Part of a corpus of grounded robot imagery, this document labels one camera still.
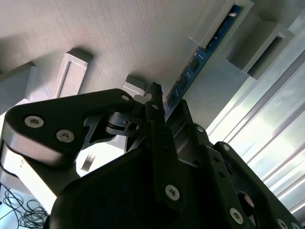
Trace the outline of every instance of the black metal bracket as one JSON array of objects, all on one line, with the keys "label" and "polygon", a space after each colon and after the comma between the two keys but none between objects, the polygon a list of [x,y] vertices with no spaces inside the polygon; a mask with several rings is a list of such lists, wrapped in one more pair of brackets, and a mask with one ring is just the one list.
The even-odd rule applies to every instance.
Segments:
[{"label": "black metal bracket", "polygon": [[[186,206],[185,187],[179,176],[173,136],[163,114],[162,90],[153,83],[152,100],[145,105],[113,89],[16,106],[6,114],[2,138],[15,153],[60,168],[71,167],[82,149],[116,135],[140,142],[145,139],[141,147],[152,155],[157,200],[171,211],[182,212]],[[25,119],[31,115],[41,118],[44,125],[27,126]],[[60,130],[70,131],[74,139],[68,144],[61,142],[57,136]],[[179,199],[166,194],[168,185],[179,191]]]},{"label": "black metal bracket", "polygon": [[[163,213],[164,209],[171,219],[185,212],[182,218],[191,219],[189,212],[197,214],[204,206],[211,216],[206,222],[209,227],[217,222],[224,228],[254,228],[238,198],[238,192],[243,191],[253,200],[257,228],[283,228],[281,222],[301,227],[229,145],[210,143],[206,131],[193,123],[186,101],[180,102],[165,123],[160,85],[153,83],[150,93],[152,99],[145,105],[134,101],[126,92],[113,89],[16,106],[5,116],[1,137],[13,153],[47,165],[52,171],[71,168],[84,148],[109,141],[116,135],[127,136],[128,153],[122,158],[145,153],[145,162],[152,172],[149,182],[153,187],[152,197],[158,202],[157,210]],[[25,120],[31,115],[43,120],[43,125],[39,128],[26,125]],[[73,133],[69,143],[58,138],[61,130]],[[178,157],[188,163],[179,161]],[[123,159],[118,158],[105,167],[113,171]],[[137,164],[133,159],[126,161]],[[188,178],[199,177],[196,182],[200,185],[191,181],[186,188],[183,168],[187,168]],[[198,192],[206,196],[198,198],[200,205],[189,196],[193,206],[190,211],[186,193]]]}]

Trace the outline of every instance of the screw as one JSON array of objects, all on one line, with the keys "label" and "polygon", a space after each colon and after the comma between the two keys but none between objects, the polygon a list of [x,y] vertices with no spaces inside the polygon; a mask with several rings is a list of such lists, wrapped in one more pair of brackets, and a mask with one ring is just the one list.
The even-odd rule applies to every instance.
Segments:
[{"label": "screw", "polygon": [[288,229],[288,226],[284,223],[282,219],[277,218],[277,223],[280,225],[282,229]]},{"label": "screw", "polygon": [[31,128],[39,128],[44,125],[43,119],[38,116],[28,116],[24,119],[24,123]]},{"label": "screw", "polygon": [[204,132],[204,129],[201,126],[197,126],[197,130],[199,130],[200,132]]},{"label": "screw", "polygon": [[223,147],[224,147],[224,149],[225,149],[226,151],[230,151],[230,147],[227,146],[226,144],[223,144]]},{"label": "screw", "polygon": [[173,201],[177,201],[180,198],[179,190],[174,185],[167,185],[165,193]]},{"label": "screw", "polygon": [[126,95],[122,95],[122,99],[124,99],[124,100],[126,100],[126,101],[129,101],[129,97],[128,96],[126,96]]},{"label": "screw", "polygon": [[60,130],[57,132],[56,137],[58,140],[64,143],[70,143],[74,141],[74,133],[70,130]]},{"label": "screw", "polygon": [[293,229],[300,229],[300,227],[296,223],[291,223]]},{"label": "screw", "polygon": [[155,104],[153,104],[152,107],[156,110],[159,110],[159,108]]},{"label": "screw", "polygon": [[244,218],[240,212],[235,208],[230,208],[230,215],[232,219],[239,225],[242,225],[244,223]]}]

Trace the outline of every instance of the black cable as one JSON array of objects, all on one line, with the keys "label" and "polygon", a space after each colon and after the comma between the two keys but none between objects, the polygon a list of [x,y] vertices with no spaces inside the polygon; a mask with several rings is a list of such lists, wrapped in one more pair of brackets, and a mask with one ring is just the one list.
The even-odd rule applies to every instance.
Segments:
[{"label": "black cable", "polygon": [[[40,206],[40,203],[35,199],[31,199],[26,203],[26,207],[24,207],[23,199],[17,198],[9,188],[5,186],[4,188],[6,191],[4,193],[5,198],[3,199],[3,203],[12,209],[12,211],[9,213],[15,213],[18,222],[17,229],[19,227],[25,227],[28,229],[42,229],[48,213],[43,207]],[[31,203],[35,203],[35,205],[38,204],[38,207],[32,208]]]}]

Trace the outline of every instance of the robotic arm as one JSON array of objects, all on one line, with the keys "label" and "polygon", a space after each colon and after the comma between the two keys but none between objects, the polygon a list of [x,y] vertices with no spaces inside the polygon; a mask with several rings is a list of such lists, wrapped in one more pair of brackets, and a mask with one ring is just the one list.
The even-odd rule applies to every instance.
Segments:
[{"label": "robotic arm", "polygon": [[[1,165],[51,213],[45,228],[302,227],[227,143],[210,143],[184,100],[165,121],[160,85],[150,93],[145,104],[112,89],[7,112]],[[79,152],[116,135],[125,154],[79,178]]]}]

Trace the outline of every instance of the electronic component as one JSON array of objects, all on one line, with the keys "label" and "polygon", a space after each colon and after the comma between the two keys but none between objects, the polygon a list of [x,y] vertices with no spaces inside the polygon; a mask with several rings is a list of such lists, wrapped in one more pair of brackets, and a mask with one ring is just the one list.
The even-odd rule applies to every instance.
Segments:
[{"label": "electronic component", "polygon": [[[174,87],[168,93],[165,102],[163,104],[165,110],[165,118],[168,118],[170,114],[173,112],[174,108],[177,106],[179,101],[185,95],[187,89],[191,86],[193,81],[198,76],[201,69],[207,63],[209,58],[212,56],[213,52],[216,50],[217,46],[220,44],[222,38],[229,31],[230,27],[233,25],[235,19],[238,17],[238,14],[241,12],[242,7],[234,5],[228,15],[225,17],[224,21],[216,31],[215,35],[207,44],[206,48],[198,46],[196,52],[193,57],[190,59],[186,68],[183,70],[182,74],[176,81]],[[186,85],[183,87],[180,86],[180,79],[185,76],[186,77]]]}]

